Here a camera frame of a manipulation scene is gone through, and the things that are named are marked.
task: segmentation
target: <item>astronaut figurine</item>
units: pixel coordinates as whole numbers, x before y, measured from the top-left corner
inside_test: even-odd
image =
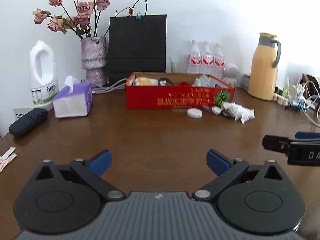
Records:
[[[238,67],[236,64],[227,63],[224,67],[224,76],[223,81],[231,86],[236,84],[236,77],[239,74]]]

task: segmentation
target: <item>flower vase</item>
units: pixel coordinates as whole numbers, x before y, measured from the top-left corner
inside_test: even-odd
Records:
[[[104,69],[107,64],[106,38],[83,38],[81,40],[81,62],[89,82],[96,86],[105,85],[107,83]]]

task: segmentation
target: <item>power strip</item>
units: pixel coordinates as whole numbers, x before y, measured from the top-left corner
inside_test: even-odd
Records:
[[[18,120],[20,117],[23,117],[26,113],[29,113],[33,108],[14,108],[13,113]]]

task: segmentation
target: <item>yellow thermos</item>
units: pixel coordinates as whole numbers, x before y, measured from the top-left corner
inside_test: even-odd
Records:
[[[275,37],[269,33],[260,33],[259,44],[252,58],[248,94],[263,100],[273,100],[275,93],[281,54],[281,44]]]

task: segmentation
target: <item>red cardboard box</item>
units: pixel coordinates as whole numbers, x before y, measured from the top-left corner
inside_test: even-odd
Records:
[[[125,96],[128,109],[132,108],[173,108],[219,106],[222,101],[232,102],[235,88],[222,80],[211,76],[217,81],[215,87],[192,87],[199,74],[185,73],[153,73],[134,72],[125,84]],[[169,78],[173,83],[187,82],[190,86],[134,86],[138,77],[159,79]]]

